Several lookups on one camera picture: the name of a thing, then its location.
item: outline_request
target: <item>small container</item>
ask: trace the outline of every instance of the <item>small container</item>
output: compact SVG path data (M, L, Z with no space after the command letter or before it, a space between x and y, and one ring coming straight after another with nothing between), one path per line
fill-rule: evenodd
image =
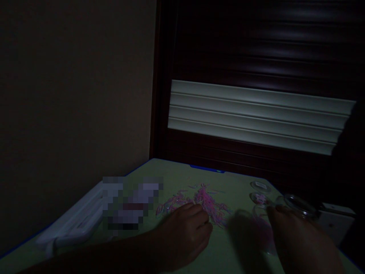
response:
M250 193L250 198L255 204L264 204L264 205L268 206L273 203L269 197L267 197L265 194L262 194L260 192Z
M316 216L316 209L302 198L293 194L285 194L279 196L276 201L276 205L286 206L296 212L298 212L305 219L313 219Z
M268 186L266 183L259 182L259 181L252 181L251 186L261 193L269 194L271 193L271 187Z
M266 212L266 205L257 204L252 210L252 228L260 250L270 255L277 255L273 230Z

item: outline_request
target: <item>table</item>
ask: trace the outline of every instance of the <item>table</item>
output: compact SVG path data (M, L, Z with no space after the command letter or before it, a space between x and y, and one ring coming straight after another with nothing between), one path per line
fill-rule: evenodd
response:
M151 159L141 167L127 175L133 182L141 183L143 177L162 177L163 191L159 201L164 203L179 190L188 190L185 194L192 197L196 190L188 185L209 184L209 187L221 190L225 193L217 193L214 199L228 205L236 214L234 221L230 221L227 229L214 226L208 247L190 265L176 271L176 273L284 273L277 256L265 254L255 248L252 232L249 229L248 220L255 205L249 194L255 190L250 185L252 181L260 181L268 184L272 192L267 196L275 200L280 192L267 180L246 175L223 171L210 171L191 167L161 159ZM158 223L155 211L149 211L144 217L143 227L133 233L144 233L153 229ZM35 241L38 236L27 241L16 250L0 260L0 273L14 274L31 265L45 260L44 251L38 250ZM93 236L85 243L61 248L59 253L67 252L74 248L105 242L108 238L102 224ZM361 273L341 252L340 257L346 269L346 273Z

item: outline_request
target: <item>white shutter slat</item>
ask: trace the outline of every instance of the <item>white shutter slat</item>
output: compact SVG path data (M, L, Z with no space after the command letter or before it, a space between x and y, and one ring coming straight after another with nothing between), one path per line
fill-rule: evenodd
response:
M353 101L260 89L173 80L171 91L233 101L350 115Z
M341 133L341 130L335 129L176 106L170 107L169 117L333 143L337 142L337 138Z
M171 93L170 105L342 129L347 116Z
M168 128L330 155L354 104L173 80Z
M263 145L271 145L275 147L297 149L331 155L331 151L335 144L310 141L306 139L286 137L263 132L249 131L234 127L218 126L214 124L187 121L176 118L168 119L168 127L170 129L178 129L187 132L206 134L210 136L228 138L233 140L245 141L250 143L258 143Z

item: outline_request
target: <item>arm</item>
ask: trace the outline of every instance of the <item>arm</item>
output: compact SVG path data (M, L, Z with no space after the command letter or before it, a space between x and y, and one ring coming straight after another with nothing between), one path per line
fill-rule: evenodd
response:
M159 273L191 263L207 247L213 229L201 205L178 208L160 227L136 237L75 250L21 272Z
M286 274L344 273L338 249L316 223L280 205L267 213Z

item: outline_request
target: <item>wall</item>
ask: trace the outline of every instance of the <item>wall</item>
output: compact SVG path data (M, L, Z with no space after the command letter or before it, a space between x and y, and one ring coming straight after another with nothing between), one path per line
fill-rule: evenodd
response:
M0 254L148 160L156 2L4 10Z

